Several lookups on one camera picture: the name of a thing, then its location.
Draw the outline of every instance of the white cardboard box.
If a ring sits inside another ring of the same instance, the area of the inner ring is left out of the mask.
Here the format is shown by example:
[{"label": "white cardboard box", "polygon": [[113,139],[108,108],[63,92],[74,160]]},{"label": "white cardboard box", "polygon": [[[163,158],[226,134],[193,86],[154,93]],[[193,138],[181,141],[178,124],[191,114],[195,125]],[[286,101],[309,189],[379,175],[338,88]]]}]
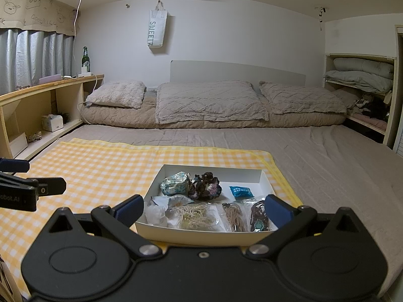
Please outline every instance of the white cardboard box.
[{"label": "white cardboard box", "polygon": [[55,132],[63,128],[63,117],[59,115],[42,116],[42,129]]},{"label": "white cardboard box", "polygon": [[10,150],[13,158],[19,155],[25,148],[28,147],[27,137],[25,133],[10,137]]},{"label": "white cardboard box", "polygon": [[[274,194],[266,174],[260,169],[163,165],[148,189],[144,197],[144,202],[148,204],[151,197],[163,195],[160,189],[162,180],[180,171],[190,173],[192,178],[194,178],[195,174],[202,175],[207,171],[211,171],[215,177],[218,177],[220,186],[222,187],[222,193],[220,197],[211,200],[210,202],[212,203],[235,201],[229,186],[249,187],[256,197]],[[149,225],[144,214],[136,222],[136,229],[139,235],[148,240],[199,246],[250,246],[272,233],[224,233],[164,228]]]}]

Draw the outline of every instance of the headboard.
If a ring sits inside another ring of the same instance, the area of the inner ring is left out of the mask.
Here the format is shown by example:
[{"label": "headboard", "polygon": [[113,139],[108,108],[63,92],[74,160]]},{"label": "headboard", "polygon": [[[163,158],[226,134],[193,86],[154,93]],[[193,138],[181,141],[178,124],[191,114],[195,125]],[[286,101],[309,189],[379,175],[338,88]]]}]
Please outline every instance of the headboard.
[{"label": "headboard", "polygon": [[215,61],[171,61],[173,83],[203,83],[220,80],[245,80],[259,92],[259,81],[305,86],[306,76],[300,73],[239,63]]}]

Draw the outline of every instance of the power strip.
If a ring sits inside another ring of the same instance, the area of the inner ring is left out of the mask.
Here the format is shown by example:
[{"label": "power strip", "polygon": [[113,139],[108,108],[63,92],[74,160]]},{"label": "power strip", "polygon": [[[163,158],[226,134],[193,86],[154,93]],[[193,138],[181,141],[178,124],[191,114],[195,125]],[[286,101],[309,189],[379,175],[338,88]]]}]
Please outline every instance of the power strip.
[{"label": "power strip", "polygon": [[88,77],[88,76],[94,76],[94,74],[91,72],[85,72],[85,73],[78,74],[78,77]]}]

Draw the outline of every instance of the white tray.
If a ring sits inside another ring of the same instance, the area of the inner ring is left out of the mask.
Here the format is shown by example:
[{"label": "white tray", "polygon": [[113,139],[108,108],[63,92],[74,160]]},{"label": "white tray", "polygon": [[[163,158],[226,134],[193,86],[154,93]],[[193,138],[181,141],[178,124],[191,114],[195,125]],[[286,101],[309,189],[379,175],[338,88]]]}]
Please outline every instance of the white tray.
[{"label": "white tray", "polygon": [[[249,187],[255,197],[274,194],[266,174],[260,169],[163,165],[148,189],[144,202],[148,203],[152,197],[162,195],[160,184],[163,179],[180,171],[190,173],[192,178],[195,174],[202,175],[207,171],[211,171],[215,177],[218,177],[222,193],[220,197],[211,200],[212,203],[234,201],[229,186]],[[147,224],[144,214],[136,222],[136,229],[138,234],[148,240],[199,246],[250,246],[273,232],[224,233],[164,228]]]}]

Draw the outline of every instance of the tissue box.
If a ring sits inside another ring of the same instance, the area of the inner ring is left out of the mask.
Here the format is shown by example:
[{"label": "tissue box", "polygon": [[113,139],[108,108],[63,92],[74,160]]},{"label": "tissue box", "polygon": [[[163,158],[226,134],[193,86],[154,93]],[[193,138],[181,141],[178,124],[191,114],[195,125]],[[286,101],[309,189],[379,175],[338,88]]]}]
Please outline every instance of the tissue box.
[{"label": "tissue box", "polygon": [[63,117],[59,115],[42,116],[42,129],[55,132],[63,128]]}]

